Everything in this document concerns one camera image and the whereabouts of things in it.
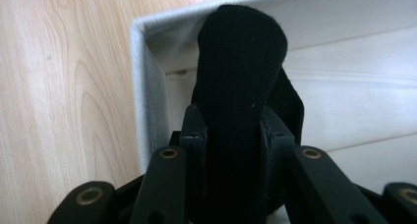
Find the screw hole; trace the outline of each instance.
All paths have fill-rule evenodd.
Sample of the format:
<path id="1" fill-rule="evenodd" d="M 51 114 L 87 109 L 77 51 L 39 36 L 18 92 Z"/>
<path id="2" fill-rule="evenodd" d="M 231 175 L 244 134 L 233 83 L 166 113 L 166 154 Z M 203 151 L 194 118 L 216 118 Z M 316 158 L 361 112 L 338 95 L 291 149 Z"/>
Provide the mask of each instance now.
<path id="1" fill-rule="evenodd" d="M 100 187 L 89 187 L 77 195 L 79 205 L 88 205 L 101 199 L 104 191 Z"/>
<path id="2" fill-rule="evenodd" d="M 311 149 L 311 148 L 306 148 L 306 149 L 304 149 L 303 150 L 303 155 L 305 156 L 305 157 L 309 157 L 309 158 L 320 158 L 320 157 L 322 157 L 322 155 L 318 152 L 318 151 L 316 151 L 316 150 L 313 150 L 313 149 Z"/>
<path id="3" fill-rule="evenodd" d="M 177 150 L 172 149 L 172 148 L 164 149 L 160 153 L 160 156 L 163 157 L 163 158 L 173 158 L 173 157 L 176 157 L 177 155 L 178 155 Z"/>
<path id="4" fill-rule="evenodd" d="M 349 216 L 350 220 L 355 224 L 369 224 L 369 219 L 361 213 L 353 213 Z"/>
<path id="5" fill-rule="evenodd" d="M 401 189 L 399 194 L 407 201 L 417 204 L 417 191 L 412 189 Z"/>
<path id="6" fill-rule="evenodd" d="M 165 215 L 160 211 L 155 211 L 148 216 L 149 224 L 160 224 L 165 221 Z"/>

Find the metal grommet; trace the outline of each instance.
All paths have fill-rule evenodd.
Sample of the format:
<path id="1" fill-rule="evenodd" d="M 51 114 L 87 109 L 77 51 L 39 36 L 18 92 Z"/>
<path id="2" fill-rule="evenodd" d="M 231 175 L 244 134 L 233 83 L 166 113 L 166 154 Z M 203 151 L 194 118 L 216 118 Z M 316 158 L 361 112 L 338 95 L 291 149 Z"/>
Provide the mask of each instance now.
<path id="1" fill-rule="evenodd" d="M 314 149 L 311 149 L 311 148 L 304 149 L 303 150 L 303 155 L 305 157 L 313 158 L 313 159 L 317 159 L 317 158 L 322 157 L 322 155 L 318 151 L 316 151 Z"/>
<path id="2" fill-rule="evenodd" d="M 89 187 L 77 195 L 79 205 L 88 205 L 99 200 L 104 194 L 101 187 Z"/>
<path id="3" fill-rule="evenodd" d="M 178 152 L 173 148 L 167 148 L 161 151 L 159 155 L 163 158 L 173 158 L 178 155 Z"/>
<path id="4" fill-rule="evenodd" d="M 417 191 L 413 190 L 413 189 L 400 189 L 399 191 L 399 195 L 402 196 L 405 200 L 417 204 Z"/>

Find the wooden floor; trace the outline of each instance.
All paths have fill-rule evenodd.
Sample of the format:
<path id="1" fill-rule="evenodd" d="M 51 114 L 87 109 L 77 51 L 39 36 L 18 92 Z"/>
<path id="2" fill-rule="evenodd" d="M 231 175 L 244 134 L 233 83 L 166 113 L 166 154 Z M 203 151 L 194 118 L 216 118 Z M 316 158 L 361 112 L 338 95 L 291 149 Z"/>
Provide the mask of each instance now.
<path id="1" fill-rule="evenodd" d="M 131 20 L 204 0 L 0 0 L 0 223 L 139 175 Z"/>

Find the black fabric pad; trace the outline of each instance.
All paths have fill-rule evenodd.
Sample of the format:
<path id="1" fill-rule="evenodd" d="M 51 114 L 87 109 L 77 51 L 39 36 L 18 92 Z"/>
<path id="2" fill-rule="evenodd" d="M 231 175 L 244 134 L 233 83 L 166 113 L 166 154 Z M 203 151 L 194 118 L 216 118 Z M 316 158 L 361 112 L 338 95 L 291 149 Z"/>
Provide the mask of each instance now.
<path id="1" fill-rule="evenodd" d="M 263 107 L 268 103 L 298 143 L 301 139 L 304 107 L 281 70 L 286 37 L 266 14 L 224 5 L 208 16 L 199 47 L 192 102 L 199 103 L 208 126 L 208 194 L 190 198 L 190 216 L 196 224 L 262 223 L 267 213 L 259 193 Z"/>

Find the white fabric bin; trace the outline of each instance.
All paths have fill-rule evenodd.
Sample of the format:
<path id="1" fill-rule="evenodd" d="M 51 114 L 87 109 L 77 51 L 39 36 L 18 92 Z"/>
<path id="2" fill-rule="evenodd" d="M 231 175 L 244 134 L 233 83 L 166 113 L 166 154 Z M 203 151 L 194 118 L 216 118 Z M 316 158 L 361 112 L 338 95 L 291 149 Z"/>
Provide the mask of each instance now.
<path id="1" fill-rule="evenodd" d="M 221 4 L 259 9 L 283 28 L 283 68 L 305 105 L 303 145 L 327 151 L 352 182 L 374 192 L 389 182 L 417 184 L 417 0 L 215 0 L 133 20 L 142 172 L 181 129 L 197 35 Z"/>

